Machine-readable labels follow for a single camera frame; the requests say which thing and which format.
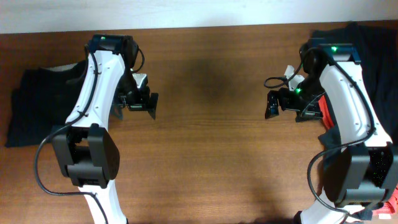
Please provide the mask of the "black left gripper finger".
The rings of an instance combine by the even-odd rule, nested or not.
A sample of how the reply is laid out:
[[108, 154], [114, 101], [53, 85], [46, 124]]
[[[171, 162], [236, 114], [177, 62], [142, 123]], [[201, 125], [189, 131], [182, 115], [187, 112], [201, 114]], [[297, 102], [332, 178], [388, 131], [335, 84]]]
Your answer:
[[147, 104], [147, 112], [149, 113], [149, 115], [153, 120], [156, 119], [156, 109], [157, 109], [158, 99], [159, 99], [158, 93], [151, 93], [149, 102]]
[[110, 109], [110, 115], [114, 115], [119, 120], [123, 120], [123, 108], [124, 105], [122, 103], [118, 103], [113, 101]]

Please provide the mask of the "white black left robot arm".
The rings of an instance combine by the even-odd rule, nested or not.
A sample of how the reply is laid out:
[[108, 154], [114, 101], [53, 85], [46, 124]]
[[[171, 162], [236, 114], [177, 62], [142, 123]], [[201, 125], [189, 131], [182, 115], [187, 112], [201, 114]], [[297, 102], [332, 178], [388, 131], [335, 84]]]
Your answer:
[[134, 68], [143, 52], [130, 35], [96, 34], [88, 42], [83, 86], [64, 127], [49, 136], [60, 171], [86, 198], [95, 223], [127, 223], [116, 191], [120, 153], [109, 116], [124, 108], [155, 117], [158, 93]]

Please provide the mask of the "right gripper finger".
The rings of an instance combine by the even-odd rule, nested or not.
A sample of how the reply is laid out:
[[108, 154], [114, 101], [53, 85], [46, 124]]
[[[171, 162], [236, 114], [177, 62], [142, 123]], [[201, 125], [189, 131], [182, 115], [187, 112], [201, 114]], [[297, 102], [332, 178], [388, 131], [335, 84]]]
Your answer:
[[278, 91], [271, 90], [267, 94], [267, 108], [265, 119], [271, 119], [279, 115]]
[[311, 120], [323, 119], [323, 113], [321, 111], [298, 111], [296, 112], [296, 122], [305, 122]]

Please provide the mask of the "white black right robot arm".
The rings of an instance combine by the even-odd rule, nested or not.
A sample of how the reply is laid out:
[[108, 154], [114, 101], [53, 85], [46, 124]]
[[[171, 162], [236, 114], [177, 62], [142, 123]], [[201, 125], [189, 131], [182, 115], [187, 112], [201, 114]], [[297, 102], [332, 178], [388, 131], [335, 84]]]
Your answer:
[[340, 143], [318, 153], [325, 161], [323, 188], [294, 223], [360, 223], [381, 208], [397, 187], [397, 146], [382, 127], [368, 96], [353, 44], [311, 38], [299, 50], [299, 75], [287, 67], [269, 87], [266, 118], [296, 113], [296, 122], [331, 113]]

